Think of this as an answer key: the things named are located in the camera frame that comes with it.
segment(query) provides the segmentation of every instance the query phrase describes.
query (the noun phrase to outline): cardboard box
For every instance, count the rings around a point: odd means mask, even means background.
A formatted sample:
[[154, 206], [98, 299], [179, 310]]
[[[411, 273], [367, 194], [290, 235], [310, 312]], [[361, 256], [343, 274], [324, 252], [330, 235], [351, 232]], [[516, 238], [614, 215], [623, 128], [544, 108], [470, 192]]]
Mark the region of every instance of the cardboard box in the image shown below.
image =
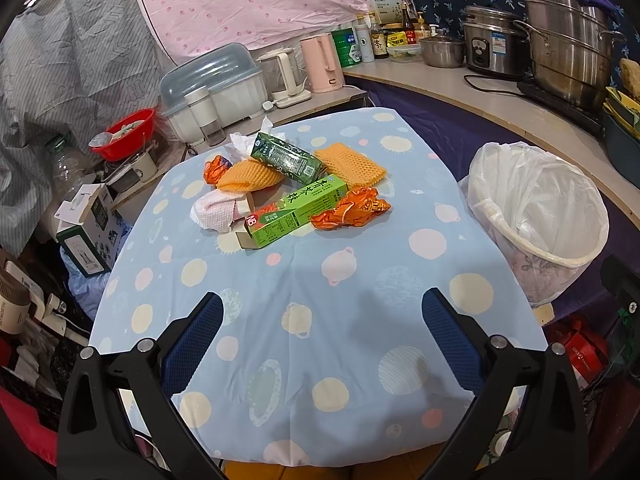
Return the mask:
[[336, 175], [321, 178], [245, 218], [244, 230], [236, 232], [238, 242], [243, 249], [260, 249], [334, 208], [346, 193], [347, 185]]
[[55, 214], [56, 238], [86, 277], [110, 271], [116, 261], [124, 222], [112, 205], [104, 184], [84, 184]]
[[367, 0], [369, 12], [376, 13], [380, 25], [402, 23], [402, 0]]

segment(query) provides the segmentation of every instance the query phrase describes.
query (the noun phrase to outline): light blue tablecloth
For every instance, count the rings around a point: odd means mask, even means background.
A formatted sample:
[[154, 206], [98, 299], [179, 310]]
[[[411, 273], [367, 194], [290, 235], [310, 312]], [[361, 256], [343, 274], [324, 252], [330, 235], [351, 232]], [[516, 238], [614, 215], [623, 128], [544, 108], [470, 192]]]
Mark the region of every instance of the light blue tablecloth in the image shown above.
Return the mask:
[[[189, 218], [204, 162], [173, 168], [111, 273], [91, 343], [125, 351], [185, 317], [207, 291], [225, 321], [175, 405], [215, 457], [284, 465], [381, 460], [447, 440], [472, 396], [422, 320], [437, 286], [488, 334], [545, 349], [500, 251], [438, 157], [393, 110], [363, 108], [275, 131], [313, 151], [343, 142], [388, 169], [390, 213], [364, 228], [309, 225], [257, 251]], [[133, 425], [140, 413], [124, 395]]]

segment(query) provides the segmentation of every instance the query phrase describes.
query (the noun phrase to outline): red bowl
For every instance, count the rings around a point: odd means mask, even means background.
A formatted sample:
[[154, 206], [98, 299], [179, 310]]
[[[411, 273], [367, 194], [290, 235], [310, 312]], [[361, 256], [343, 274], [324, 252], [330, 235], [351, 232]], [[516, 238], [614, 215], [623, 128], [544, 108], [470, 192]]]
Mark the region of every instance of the red bowl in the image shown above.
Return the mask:
[[145, 108], [138, 110], [130, 116], [124, 118], [119, 123], [115, 123], [111, 128], [106, 131], [110, 134], [119, 132], [121, 127], [126, 124], [131, 124], [136, 121], [145, 121], [140, 126], [135, 127], [127, 135], [120, 137], [118, 140], [110, 142], [106, 146], [100, 146], [99, 148], [92, 148], [95, 153], [98, 153], [102, 158], [105, 158], [109, 162], [117, 162], [123, 158], [127, 158], [133, 155], [137, 150], [142, 148], [145, 142], [147, 142], [154, 132], [154, 116], [156, 111], [153, 108]]

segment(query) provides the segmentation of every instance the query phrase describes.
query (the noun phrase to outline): metal bolt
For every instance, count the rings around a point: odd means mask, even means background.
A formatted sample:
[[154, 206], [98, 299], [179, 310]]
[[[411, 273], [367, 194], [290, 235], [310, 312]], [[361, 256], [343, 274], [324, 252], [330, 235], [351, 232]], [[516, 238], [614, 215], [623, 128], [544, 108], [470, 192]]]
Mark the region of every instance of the metal bolt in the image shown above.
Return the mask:
[[494, 335], [491, 338], [491, 346], [494, 348], [506, 348], [508, 343], [507, 339], [501, 335]]
[[94, 354], [94, 348], [92, 346], [85, 346], [81, 351], [80, 351], [80, 358], [81, 359], [88, 359], [89, 357], [91, 357]]
[[564, 355], [564, 345], [562, 345], [562, 343], [553, 343], [551, 345], [551, 351], [556, 355]]
[[153, 339], [143, 339], [138, 342], [138, 350], [141, 352], [149, 352], [154, 347]]

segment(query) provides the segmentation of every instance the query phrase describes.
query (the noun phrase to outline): white trash bag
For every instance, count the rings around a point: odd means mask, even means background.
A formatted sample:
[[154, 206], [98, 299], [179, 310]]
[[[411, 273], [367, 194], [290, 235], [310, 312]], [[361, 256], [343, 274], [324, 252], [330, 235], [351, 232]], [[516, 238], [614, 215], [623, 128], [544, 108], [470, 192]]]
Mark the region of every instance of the white trash bag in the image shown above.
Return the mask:
[[524, 142], [489, 142], [461, 186], [532, 306], [564, 292], [600, 254], [609, 216], [593, 181]]

